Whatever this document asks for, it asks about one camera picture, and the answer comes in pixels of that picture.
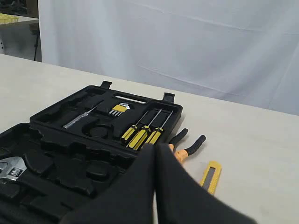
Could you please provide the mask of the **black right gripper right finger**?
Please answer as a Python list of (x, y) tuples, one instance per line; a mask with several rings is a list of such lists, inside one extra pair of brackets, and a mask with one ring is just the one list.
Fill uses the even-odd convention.
[(160, 224), (255, 224), (204, 190), (167, 144), (156, 146), (156, 201)]

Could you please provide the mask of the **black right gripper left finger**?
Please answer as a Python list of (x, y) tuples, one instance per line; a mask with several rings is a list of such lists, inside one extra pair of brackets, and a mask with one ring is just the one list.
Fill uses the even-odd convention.
[(91, 202), (65, 215), (61, 223), (153, 223), (155, 154), (155, 147), (146, 145), (119, 180)]

